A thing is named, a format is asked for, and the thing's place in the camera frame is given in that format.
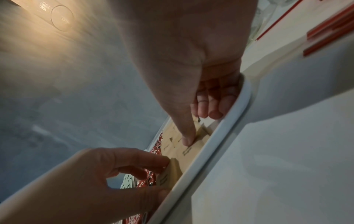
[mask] red patterned wrapper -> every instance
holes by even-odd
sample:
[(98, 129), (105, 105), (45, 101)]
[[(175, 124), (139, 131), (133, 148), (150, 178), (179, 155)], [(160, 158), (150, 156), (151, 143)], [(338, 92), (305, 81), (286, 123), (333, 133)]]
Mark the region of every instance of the red patterned wrapper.
[[(159, 139), (155, 143), (154, 147), (150, 151), (150, 153), (161, 155), (161, 140), (162, 133), (159, 136)], [(138, 180), (136, 187), (148, 187), (156, 185), (156, 174), (145, 169), (147, 173), (147, 178), (145, 180)], [(152, 213), (145, 213), (131, 216), (125, 220), (123, 220), (123, 224), (146, 224), (151, 218)]]

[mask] gray floor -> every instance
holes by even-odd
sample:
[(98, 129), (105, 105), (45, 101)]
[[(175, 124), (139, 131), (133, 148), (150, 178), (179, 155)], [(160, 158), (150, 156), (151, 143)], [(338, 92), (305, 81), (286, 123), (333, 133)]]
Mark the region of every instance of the gray floor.
[(104, 1), (61, 2), (78, 21), (68, 34), (0, 2), (0, 201), (80, 149), (145, 149), (167, 117)]

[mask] white countertop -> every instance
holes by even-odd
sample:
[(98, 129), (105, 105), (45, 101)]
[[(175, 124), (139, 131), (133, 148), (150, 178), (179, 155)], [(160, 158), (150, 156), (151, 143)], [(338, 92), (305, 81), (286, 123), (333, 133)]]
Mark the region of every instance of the white countertop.
[[(302, 58), (300, 51), (296, 51), (296, 45), (303, 43), (301, 38), (309, 29), (351, 2), (353, 1), (326, 1), (324, 3), (317, 0), (304, 0), (267, 35), (247, 50), (243, 57), (242, 70), (245, 70), (245, 75), (250, 77), (253, 84), (253, 96), (250, 105), (163, 223), (192, 223), (192, 195), (222, 155), (230, 147), (233, 147), (233, 142), (245, 125), (306, 108), (354, 88), (354, 79), (352, 78), (352, 73), (354, 72), (354, 63), (352, 63), (354, 61), (354, 42), (351, 41), (351, 37), (346, 38), (341, 44), (334, 44), (306, 59)], [(272, 57), (268, 57), (268, 59), (264, 57), (270, 53), (273, 53)], [(279, 57), (284, 57), (284, 55), (289, 58), (286, 64), (271, 70), (273, 67), (279, 66), (275, 61)], [(263, 62), (258, 66), (261, 69), (250, 66), (262, 60)], [(340, 180), (345, 181), (345, 179), (346, 176), (344, 174)], [(329, 191), (328, 193), (333, 193), (333, 195), (327, 196), (325, 198), (327, 200), (324, 201), (329, 206), (329, 203), (335, 201), (337, 192)], [(335, 213), (328, 212), (328, 220), (332, 220), (332, 223), (345, 223), (345, 218), (350, 217), (351, 214), (353, 212), (345, 217), (343, 217), (343, 214), (337, 217)], [(269, 219), (266, 223), (279, 221), (280, 219)], [(254, 220), (253, 223), (263, 222), (265, 221)], [(314, 222), (307, 219), (303, 223)]]

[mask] person's left hand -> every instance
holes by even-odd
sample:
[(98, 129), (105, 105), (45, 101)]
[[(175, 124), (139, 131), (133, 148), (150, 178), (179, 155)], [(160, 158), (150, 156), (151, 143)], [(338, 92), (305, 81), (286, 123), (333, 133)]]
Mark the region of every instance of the person's left hand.
[(166, 156), (130, 148), (85, 149), (0, 204), (0, 223), (113, 223), (153, 211), (169, 191), (157, 186), (112, 189), (118, 173), (147, 178), (162, 172)]

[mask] person's right hand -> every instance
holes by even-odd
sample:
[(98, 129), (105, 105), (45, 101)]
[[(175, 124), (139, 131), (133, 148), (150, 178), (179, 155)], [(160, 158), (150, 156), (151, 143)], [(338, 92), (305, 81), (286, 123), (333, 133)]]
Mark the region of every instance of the person's right hand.
[(239, 94), (257, 0), (109, 0), (126, 48), (191, 145), (191, 114), (220, 119)]

